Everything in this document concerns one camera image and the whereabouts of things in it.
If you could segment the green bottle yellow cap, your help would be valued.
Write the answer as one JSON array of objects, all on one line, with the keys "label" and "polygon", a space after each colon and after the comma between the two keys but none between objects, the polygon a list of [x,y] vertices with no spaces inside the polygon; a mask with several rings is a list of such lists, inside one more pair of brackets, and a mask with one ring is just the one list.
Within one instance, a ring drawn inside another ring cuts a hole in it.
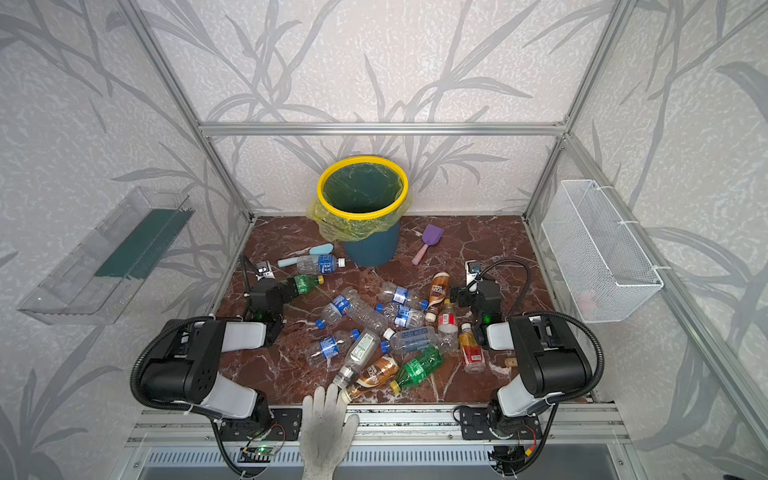
[{"label": "green bottle yellow cap", "polygon": [[292,278],[298,295],[311,293],[325,283],[324,277],[311,275],[297,275]]}]

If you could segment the clear bottle red label yellow cap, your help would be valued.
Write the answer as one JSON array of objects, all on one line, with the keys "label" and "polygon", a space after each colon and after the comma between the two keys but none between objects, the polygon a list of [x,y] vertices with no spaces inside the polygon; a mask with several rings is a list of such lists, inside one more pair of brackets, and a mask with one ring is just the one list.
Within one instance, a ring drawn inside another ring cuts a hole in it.
[{"label": "clear bottle red label yellow cap", "polygon": [[443,302],[442,310],[437,317],[437,333],[439,336],[440,349],[445,352],[452,352],[458,349],[458,324],[455,316],[453,303],[446,299]]}]

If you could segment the brown drink bottle white cap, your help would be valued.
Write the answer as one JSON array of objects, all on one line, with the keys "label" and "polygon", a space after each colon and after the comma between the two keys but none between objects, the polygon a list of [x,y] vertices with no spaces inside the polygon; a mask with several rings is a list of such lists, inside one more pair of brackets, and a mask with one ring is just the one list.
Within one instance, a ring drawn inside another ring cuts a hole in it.
[{"label": "brown drink bottle white cap", "polygon": [[434,323],[438,316],[440,305],[450,295],[450,275],[447,272],[439,272],[432,278],[428,296],[425,320]]}]

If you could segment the green soda bottle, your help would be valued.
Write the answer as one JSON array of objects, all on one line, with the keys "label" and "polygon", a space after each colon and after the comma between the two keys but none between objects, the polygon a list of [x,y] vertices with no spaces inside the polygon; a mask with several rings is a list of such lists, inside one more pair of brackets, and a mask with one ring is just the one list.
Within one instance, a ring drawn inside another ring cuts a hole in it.
[{"label": "green soda bottle", "polygon": [[402,367],[397,378],[390,382],[390,387],[395,394],[399,394],[403,390],[419,386],[443,363],[441,351],[436,346],[430,346]]}]

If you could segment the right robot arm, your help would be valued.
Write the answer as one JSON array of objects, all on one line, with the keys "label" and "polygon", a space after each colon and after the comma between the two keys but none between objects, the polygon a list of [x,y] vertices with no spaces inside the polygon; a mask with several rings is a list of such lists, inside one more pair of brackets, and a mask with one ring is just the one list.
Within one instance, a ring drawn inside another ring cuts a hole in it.
[{"label": "right robot arm", "polygon": [[453,287],[450,299],[475,315],[470,331],[481,348],[512,350],[517,360],[517,375],[487,406],[456,408],[463,439],[539,439],[542,413],[587,395],[602,379],[602,345],[580,320],[554,311],[503,316],[500,286],[492,280]]}]

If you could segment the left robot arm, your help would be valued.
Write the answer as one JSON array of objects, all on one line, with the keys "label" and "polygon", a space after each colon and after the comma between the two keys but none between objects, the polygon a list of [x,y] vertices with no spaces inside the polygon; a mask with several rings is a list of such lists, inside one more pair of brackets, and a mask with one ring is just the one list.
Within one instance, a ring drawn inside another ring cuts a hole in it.
[{"label": "left robot arm", "polygon": [[145,407],[206,417],[219,439],[266,434],[275,424],[266,395],[222,375],[220,360],[227,352],[272,346],[283,329],[284,306],[299,296],[293,278],[261,278],[249,290],[241,318],[166,322],[131,370],[131,393]]}]

